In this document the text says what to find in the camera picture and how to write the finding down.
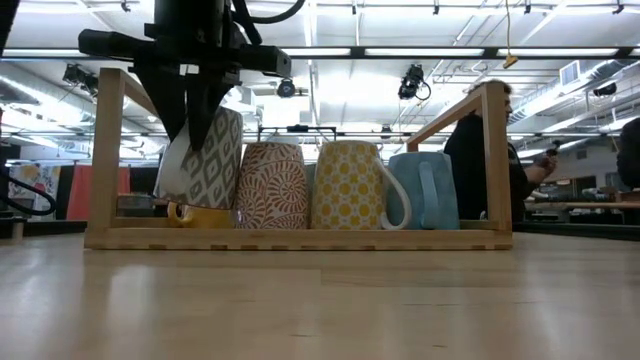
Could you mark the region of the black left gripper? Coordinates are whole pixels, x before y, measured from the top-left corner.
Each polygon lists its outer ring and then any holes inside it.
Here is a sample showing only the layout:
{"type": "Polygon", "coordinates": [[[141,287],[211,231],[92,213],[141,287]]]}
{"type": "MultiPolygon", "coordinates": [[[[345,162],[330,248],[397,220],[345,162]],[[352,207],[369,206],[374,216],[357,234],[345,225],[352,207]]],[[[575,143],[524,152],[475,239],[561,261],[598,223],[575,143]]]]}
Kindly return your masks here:
{"type": "Polygon", "coordinates": [[[239,81],[241,70],[288,78],[292,69],[291,58],[280,48],[263,44],[255,25],[235,22],[225,29],[220,45],[188,35],[156,34],[152,40],[142,40],[119,32],[85,29],[78,35],[78,48],[85,55],[128,62],[129,71],[141,81],[170,142],[188,117],[192,150],[202,149],[228,85],[188,82],[186,115],[182,66],[195,65],[207,77],[230,84],[239,81]]]}

